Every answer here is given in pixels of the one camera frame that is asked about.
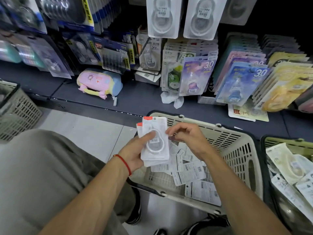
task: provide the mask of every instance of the wrist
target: wrist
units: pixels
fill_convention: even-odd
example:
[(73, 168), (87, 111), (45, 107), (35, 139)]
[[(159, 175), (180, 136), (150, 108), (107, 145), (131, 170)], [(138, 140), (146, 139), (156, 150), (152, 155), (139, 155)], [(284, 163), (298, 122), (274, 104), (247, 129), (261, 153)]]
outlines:
[(110, 162), (114, 164), (114, 167), (119, 171), (119, 173), (124, 177), (127, 178), (129, 176), (129, 171), (125, 163), (119, 157), (111, 158)]

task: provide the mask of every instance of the beige plastic basket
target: beige plastic basket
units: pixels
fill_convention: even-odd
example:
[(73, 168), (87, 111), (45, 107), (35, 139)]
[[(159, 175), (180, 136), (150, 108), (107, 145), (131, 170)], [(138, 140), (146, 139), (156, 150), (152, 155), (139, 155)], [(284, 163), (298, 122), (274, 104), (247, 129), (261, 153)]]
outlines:
[(0, 142), (6, 142), (31, 129), (38, 122), (42, 112), (19, 84), (0, 80), (0, 91), (6, 95), (0, 103)]
[[(182, 115), (172, 116), (154, 112), (150, 116), (166, 117), (169, 127), (179, 122), (199, 125), (208, 142), (216, 147), (235, 174), (263, 199), (263, 181), (256, 141), (250, 135), (227, 129), (219, 124), (214, 125), (185, 118)], [(205, 167), (205, 171), (208, 175), (207, 181), (213, 182), (207, 167)], [(226, 214), (223, 205), (219, 207), (185, 197), (185, 185), (175, 186), (173, 177), (166, 173), (151, 172), (150, 168), (142, 167), (136, 170), (129, 179), (131, 180), (129, 183), (139, 189), (167, 197), (210, 214)]]

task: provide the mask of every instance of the dark shelf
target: dark shelf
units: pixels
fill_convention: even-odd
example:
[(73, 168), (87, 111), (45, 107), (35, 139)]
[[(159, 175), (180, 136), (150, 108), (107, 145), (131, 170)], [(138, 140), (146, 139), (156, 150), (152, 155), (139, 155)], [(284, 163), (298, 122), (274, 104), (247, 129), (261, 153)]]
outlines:
[(313, 114), (284, 110), (283, 117), (291, 138), (313, 142)]
[(24, 63), (10, 63), (1, 60), (0, 78), (17, 82), (30, 96), (33, 94), (42, 98), (49, 98), (65, 81), (64, 78), (53, 77), (49, 72), (39, 71)]
[(226, 106), (204, 105), (197, 103), (197, 97), (185, 97), (183, 106), (175, 109), (173, 103), (163, 104), (160, 87), (137, 81), (128, 81), (117, 96), (117, 106), (113, 106), (110, 95), (106, 100), (88, 95), (78, 90), (76, 83), (63, 84), (52, 96), (59, 100), (77, 102), (80, 104), (100, 107), (123, 113), (146, 116), (150, 111), (157, 110), (169, 114), (180, 114), (187, 118), (212, 124), (220, 123), (228, 127), (238, 127), (254, 134), (257, 138), (272, 134), (288, 137), (286, 127), (280, 112), (269, 113), (269, 122), (250, 122), (228, 116)]

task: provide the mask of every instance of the floor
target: floor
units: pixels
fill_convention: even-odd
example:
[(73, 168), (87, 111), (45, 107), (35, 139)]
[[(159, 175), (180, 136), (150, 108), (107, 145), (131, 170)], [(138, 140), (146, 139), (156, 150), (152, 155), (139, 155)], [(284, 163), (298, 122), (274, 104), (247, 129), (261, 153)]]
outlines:
[[(136, 128), (41, 108), (44, 115), (35, 128), (52, 130), (73, 141), (83, 150), (107, 162), (134, 137)], [(169, 235), (204, 219), (205, 212), (141, 191), (142, 220), (138, 225), (124, 224), (129, 235), (149, 235), (165, 228)]]

